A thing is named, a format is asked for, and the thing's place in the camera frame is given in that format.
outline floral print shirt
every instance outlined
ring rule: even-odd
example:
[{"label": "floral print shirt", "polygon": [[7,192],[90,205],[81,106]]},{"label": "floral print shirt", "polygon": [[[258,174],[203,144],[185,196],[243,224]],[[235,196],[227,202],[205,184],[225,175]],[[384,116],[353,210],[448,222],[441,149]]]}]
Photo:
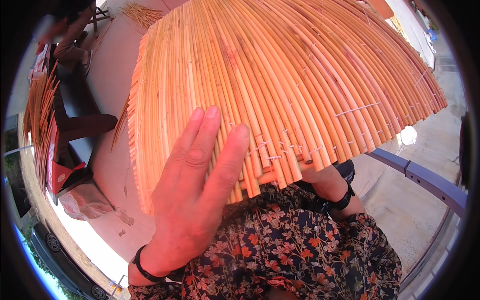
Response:
[{"label": "floral print shirt", "polygon": [[164,282],[129,286],[133,300],[267,299],[271,287],[300,299],[395,299],[402,267],[367,214],[342,223],[311,209],[318,196],[295,184],[224,210],[205,252]]}]

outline black bracelet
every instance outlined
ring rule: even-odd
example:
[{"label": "black bracelet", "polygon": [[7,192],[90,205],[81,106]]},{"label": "black bracelet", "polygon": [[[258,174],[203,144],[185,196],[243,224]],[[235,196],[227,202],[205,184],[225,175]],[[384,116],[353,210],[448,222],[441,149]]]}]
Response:
[{"label": "black bracelet", "polygon": [[132,264],[134,264],[135,266],[137,266],[137,269],[138,271],[140,272],[140,274],[142,274],[143,277],[147,278],[148,280],[150,280],[151,282],[160,282],[160,281],[163,281],[163,279],[165,277],[157,277],[157,276],[153,276],[152,274],[148,273],[147,271],[145,271],[142,266],[140,265],[140,252],[142,252],[143,248],[145,248],[146,245],[143,245],[142,247],[140,247],[140,249],[138,249],[137,251],[137,254],[135,254],[135,258],[133,259],[132,261]]}]

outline woven reed fan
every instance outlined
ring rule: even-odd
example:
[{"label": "woven reed fan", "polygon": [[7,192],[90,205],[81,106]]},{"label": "woven reed fan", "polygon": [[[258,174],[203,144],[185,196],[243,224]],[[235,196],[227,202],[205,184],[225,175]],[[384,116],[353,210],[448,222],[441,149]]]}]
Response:
[{"label": "woven reed fan", "polygon": [[418,53],[351,0],[191,0],[142,38],[128,108],[142,208],[195,107],[222,123],[209,172],[232,127],[250,150],[228,203],[279,188],[395,137],[446,107]]}]

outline hand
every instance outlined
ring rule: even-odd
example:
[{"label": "hand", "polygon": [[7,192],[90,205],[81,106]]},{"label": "hand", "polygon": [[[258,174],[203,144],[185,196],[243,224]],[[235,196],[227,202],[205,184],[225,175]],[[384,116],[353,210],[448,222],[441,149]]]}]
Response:
[{"label": "hand", "polygon": [[205,182],[220,122],[216,106],[193,112],[152,193],[156,231],[140,255],[152,275],[166,276],[202,254],[220,225],[249,145],[249,129],[239,124]]},{"label": "hand", "polygon": [[35,55],[38,55],[38,54],[42,53],[44,48],[45,48],[45,44],[38,42],[38,47],[36,48],[36,54]]},{"label": "hand", "polygon": [[302,172],[302,180],[311,183],[317,195],[329,201],[339,201],[348,190],[347,182],[333,165],[315,172],[310,168]]}]

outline finger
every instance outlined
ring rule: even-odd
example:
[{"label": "finger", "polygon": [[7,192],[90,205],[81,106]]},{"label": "finger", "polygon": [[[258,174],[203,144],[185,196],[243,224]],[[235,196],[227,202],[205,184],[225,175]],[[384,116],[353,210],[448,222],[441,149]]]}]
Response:
[{"label": "finger", "polygon": [[180,137],[178,137],[173,145],[170,156],[165,164],[164,172],[171,169],[177,170],[178,173],[180,172],[185,156],[197,137],[198,131],[204,119],[204,115],[205,112],[203,108],[196,108],[193,111],[187,126],[185,126],[185,129],[181,133]]},{"label": "finger", "polygon": [[243,159],[249,146],[250,130],[245,124],[237,125],[228,135],[215,168],[208,177],[199,205],[205,211],[222,211],[225,200],[237,182]]},{"label": "finger", "polygon": [[181,177],[188,180],[188,187],[192,192],[199,192],[204,184],[220,122],[220,110],[215,105],[210,106],[185,157]]}]

